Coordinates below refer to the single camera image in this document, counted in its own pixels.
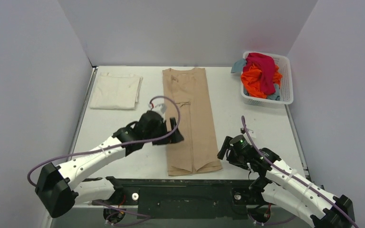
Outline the tan beige t shirt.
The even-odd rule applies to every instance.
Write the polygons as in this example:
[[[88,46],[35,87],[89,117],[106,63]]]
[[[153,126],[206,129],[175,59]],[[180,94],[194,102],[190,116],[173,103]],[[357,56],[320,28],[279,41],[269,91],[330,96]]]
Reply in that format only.
[[[163,92],[179,106],[184,141],[166,147],[168,175],[219,171],[218,146],[204,68],[163,70]]]

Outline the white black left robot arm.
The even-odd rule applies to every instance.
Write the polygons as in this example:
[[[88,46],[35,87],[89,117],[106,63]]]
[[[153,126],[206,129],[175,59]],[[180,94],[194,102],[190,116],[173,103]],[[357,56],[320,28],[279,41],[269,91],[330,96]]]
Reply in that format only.
[[[90,175],[108,164],[140,150],[146,143],[166,145],[180,143],[184,137],[178,127],[181,114],[169,120],[155,111],[147,111],[138,121],[118,129],[104,142],[87,152],[72,154],[73,159],[54,165],[50,159],[40,164],[41,170],[35,193],[52,218],[66,214],[78,202],[107,200],[117,204],[123,191],[110,186],[105,179],[92,191],[81,186]]]

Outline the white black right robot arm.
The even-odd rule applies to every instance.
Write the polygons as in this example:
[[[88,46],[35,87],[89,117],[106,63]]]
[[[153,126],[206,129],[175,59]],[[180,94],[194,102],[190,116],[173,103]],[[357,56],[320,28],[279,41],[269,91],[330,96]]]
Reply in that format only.
[[[217,157],[258,174],[249,185],[250,199],[254,203],[277,205],[312,228],[354,227],[355,214],[350,198],[338,197],[313,184],[272,150],[255,148],[243,135],[225,137]]]

